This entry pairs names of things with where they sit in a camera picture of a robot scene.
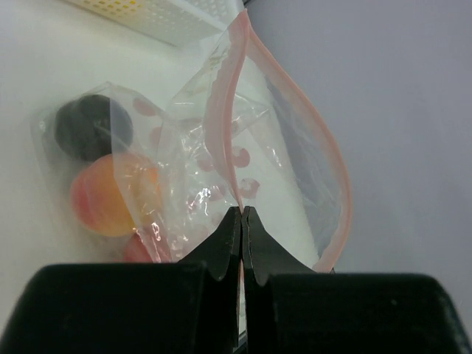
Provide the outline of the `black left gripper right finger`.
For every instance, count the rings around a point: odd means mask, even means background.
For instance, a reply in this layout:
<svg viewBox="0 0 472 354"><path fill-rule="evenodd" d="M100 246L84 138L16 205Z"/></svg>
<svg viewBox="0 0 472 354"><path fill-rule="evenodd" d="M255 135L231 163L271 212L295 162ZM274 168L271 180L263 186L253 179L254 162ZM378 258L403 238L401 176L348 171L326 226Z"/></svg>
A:
<svg viewBox="0 0 472 354"><path fill-rule="evenodd" d="M248 353L469 353L445 289L424 274L316 272L253 207L242 216Z"/></svg>

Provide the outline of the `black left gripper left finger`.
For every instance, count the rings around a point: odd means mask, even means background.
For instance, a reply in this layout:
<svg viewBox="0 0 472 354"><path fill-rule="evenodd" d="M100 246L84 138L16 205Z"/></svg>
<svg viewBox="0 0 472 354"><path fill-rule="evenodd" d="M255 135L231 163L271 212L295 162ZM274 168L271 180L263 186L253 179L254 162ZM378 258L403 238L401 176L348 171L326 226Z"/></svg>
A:
<svg viewBox="0 0 472 354"><path fill-rule="evenodd" d="M232 353L241 213L177 263L57 264L27 283L3 353Z"/></svg>

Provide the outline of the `red fake strawberry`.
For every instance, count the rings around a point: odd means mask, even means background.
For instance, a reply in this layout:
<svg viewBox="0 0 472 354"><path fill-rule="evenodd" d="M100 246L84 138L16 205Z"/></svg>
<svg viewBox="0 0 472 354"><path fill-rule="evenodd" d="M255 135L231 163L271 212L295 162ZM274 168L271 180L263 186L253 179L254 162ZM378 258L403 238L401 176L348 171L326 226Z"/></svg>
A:
<svg viewBox="0 0 472 354"><path fill-rule="evenodd" d="M147 237L146 240L151 241L150 251L141 237L138 234L133 234L125 246L123 261L126 263L168 263L172 260L165 237L152 236L151 238Z"/></svg>

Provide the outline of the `clear zip top bag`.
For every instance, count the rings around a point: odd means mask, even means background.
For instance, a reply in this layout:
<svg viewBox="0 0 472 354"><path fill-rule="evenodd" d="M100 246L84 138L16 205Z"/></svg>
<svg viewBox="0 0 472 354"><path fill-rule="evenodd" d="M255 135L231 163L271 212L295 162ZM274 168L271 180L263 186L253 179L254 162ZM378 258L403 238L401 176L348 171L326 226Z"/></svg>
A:
<svg viewBox="0 0 472 354"><path fill-rule="evenodd" d="M69 199L74 178L93 162L67 156L54 138L58 110L90 94L116 100L133 123L131 145L110 154L144 156L158 168L162 208L131 233L106 237L82 226ZM350 232L350 181L339 147L305 93L239 13L202 67L166 109L132 89L106 83L30 122L63 262L121 262L138 234L163 236L182 260L231 207L254 207L267 232L318 272L335 265Z"/></svg>

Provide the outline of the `orange peach fake fruit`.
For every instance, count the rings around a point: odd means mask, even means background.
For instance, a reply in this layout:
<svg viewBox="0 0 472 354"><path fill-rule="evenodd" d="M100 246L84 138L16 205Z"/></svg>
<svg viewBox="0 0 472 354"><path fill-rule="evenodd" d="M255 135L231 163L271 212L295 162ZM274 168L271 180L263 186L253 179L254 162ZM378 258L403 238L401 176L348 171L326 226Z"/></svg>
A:
<svg viewBox="0 0 472 354"><path fill-rule="evenodd" d="M106 237L131 233L162 208L158 168L144 156L108 154L73 180L72 211L88 230Z"/></svg>

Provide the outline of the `dark purple fake plum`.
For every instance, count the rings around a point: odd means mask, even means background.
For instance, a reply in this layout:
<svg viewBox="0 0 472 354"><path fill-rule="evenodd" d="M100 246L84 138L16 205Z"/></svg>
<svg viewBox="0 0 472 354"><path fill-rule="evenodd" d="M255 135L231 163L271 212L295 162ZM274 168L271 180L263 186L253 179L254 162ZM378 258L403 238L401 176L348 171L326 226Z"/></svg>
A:
<svg viewBox="0 0 472 354"><path fill-rule="evenodd" d="M55 115L54 138L70 158L94 162L127 149L133 141L133 123L128 112L116 101L101 94L90 94L63 105Z"/></svg>

